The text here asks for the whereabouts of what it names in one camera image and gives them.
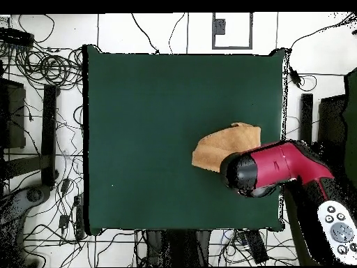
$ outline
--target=button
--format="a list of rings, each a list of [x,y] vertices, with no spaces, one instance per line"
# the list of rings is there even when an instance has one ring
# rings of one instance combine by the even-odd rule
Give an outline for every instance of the button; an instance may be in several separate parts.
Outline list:
[[[337,219],[340,221],[343,221],[346,217],[344,216],[344,214],[337,214]]]
[[[329,206],[328,208],[327,208],[327,211],[329,212],[329,213],[335,213],[335,208],[334,207],[332,207],[332,206]]]
[[[332,216],[326,216],[325,221],[326,221],[327,223],[332,223],[332,222],[333,222],[333,217],[332,217]]]
[[[331,226],[331,236],[337,242],[350,242],[354,238],[354,231],[347,224],[338,222]]]
[[[337,247],[337,251],[338,251],[338,253],[339,253],[340,255],[346,255],[348,249],[347,249],[345,246],[340,245],[340,246]]]
[[[352,252],[357,253],[357,244],[356,243],[352,243],[349,245],[349,248],[351,249]]]

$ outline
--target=brown rag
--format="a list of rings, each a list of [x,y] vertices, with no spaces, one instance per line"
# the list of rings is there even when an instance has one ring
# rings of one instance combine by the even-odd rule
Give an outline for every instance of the brown rag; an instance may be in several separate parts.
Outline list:
[[[220,164],[234,152],[244,152],[260,146],[260,127],[242,122],[207,135],[198,142],[192,153],[192,165],[220,172]]]

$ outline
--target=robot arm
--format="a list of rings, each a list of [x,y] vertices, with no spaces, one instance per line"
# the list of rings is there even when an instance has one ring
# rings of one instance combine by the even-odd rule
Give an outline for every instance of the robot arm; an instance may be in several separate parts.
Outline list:
[[[221,163],[220,174],[226,186],[248,197],[268,195],[271,188],[297,179],[308,205],[298,206],[298,219],[312,257],[324,261],[331,255],[337,262],[357,265],[356,224],[331,171],[303,142],[281,141],[231,154]]]

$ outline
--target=white remote control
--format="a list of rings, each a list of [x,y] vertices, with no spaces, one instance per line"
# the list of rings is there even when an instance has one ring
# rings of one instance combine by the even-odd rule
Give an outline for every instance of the white remote control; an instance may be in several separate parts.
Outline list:
[[[347,209],[332,200],[319,206],[317,216],[336,258],[357,265],[357,229]]]

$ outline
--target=green mat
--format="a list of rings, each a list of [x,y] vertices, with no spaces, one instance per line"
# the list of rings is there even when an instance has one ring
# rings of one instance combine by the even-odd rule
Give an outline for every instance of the green mat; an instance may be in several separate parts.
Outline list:
[[[280,139],[284,50],[252,55],[103,54],[88,61],[92,233],[281,229],[278,191],[247,199],[191,165],[198,141],[242,121]]]

